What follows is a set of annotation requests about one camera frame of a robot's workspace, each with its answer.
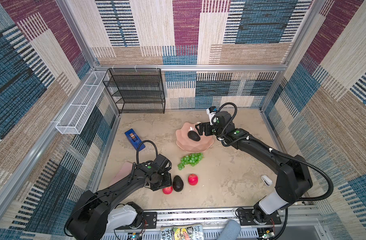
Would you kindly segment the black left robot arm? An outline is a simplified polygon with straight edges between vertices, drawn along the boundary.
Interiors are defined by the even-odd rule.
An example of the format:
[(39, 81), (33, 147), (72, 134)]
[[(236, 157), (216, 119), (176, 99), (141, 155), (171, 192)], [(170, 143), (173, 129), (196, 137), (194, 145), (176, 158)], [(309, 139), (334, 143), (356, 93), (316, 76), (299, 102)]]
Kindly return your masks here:
[(143, 209), (134, 202), (122, 205), (122, 201), (143, 187), (152, 191), (170, 187), (171, 168), (171, 161), (159, 154), (154, 161), (133, 163), (131, 172), (113, 185), (95, 193), (84, 192), (65, 223), (65, 233), (77, 240), (99, 240), (120, 227), (139, 228)]

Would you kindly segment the dark avocado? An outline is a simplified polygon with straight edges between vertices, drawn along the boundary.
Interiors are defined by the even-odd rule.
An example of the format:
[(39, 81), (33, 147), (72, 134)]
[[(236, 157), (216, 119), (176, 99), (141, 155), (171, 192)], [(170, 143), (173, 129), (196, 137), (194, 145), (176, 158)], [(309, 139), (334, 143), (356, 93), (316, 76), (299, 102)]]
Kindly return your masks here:
[(181, 192), (184, 188), (184, 182), (180, 176), (175, 176), (173, 179), (173, 190)]
[(188, 131), (188, 138), (192, 141), (199, 142), (201, 140), (200, 135), (195, 131)]

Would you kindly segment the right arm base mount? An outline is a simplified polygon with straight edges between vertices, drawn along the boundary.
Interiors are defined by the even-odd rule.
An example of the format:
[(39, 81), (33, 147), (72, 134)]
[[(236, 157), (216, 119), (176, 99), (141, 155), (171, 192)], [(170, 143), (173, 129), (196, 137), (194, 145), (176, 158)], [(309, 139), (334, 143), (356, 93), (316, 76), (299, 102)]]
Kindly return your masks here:
[(260, 208), (257, 209), (237, 208), (235, 210), (235, 215), (239, 219), (241, 226), (282, 224), (282, 220), (280, 218), (278, 210), (268, 215)]

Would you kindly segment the red apple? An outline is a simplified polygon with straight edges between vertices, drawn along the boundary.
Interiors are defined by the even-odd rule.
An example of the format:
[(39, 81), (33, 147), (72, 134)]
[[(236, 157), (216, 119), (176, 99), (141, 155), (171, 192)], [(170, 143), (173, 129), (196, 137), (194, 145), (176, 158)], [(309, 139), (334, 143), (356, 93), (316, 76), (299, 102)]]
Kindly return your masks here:
[(195, 185), (197, 185), (197, 184), (198, 184), (198, 182), (199, 182), (199, 178), (198, 178), (198, 176), (197, 176), (197, 175), (195, 175), (195, 174), (191, 174), (191, 175), (189, 175), (189, 176), (188, 176), (188, 182), (189, 182), (189, 184), (190, 184), (191, 186), (195, 186)]
[(170, 195), (172, 192), (173, 192), (173, 187), (166, 187), (166, 188), (163, 188), (163, 193), (165, 195)]

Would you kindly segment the green grape bunch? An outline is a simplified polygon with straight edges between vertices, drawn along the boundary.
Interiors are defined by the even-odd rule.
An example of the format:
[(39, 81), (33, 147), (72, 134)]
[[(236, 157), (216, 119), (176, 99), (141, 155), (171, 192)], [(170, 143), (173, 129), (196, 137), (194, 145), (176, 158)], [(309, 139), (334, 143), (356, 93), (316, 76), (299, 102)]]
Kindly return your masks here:
[(192, 153), (190, 155), (183, 156), (180, 163), (178, 164), (178, 169), (182, 170), (186, 165), (192, 167), (196, 166), (204, 158), (203, 153)]

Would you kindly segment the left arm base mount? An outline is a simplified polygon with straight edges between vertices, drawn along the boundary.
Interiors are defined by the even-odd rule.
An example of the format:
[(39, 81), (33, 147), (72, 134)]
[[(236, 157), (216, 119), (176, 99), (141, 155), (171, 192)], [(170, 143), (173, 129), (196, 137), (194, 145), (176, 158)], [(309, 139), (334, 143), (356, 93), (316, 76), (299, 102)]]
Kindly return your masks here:
[[(128, 207), (132, 207), (135, 212), (136, 212), (136, 216), (134, 218), (134, 221), (130, 224), (130, 225), (125, 225), (123, 227), (114, 229), (114, 234), (117, 240), (142, 240), (143, 239), (143, 235), (146, 232), (147, 228), (151, 228), (151, 229), (155, 229), (156, 228), (156, 224), (157, 224), (157, 218), (158, 218), (158, 213), (157, 212), (144, 212), (144, 210), (137, 204), (135, 204), (134, 202), (129, 202), (125, 205)], [(122, 236), (120, 237), (119, 234), (117, 233), (117, 230), (119, 229), (132, 229), (132, 230), (140, 230), (139, 232), (133, 232), (133, 233), (127, 233), (126, 236)]]

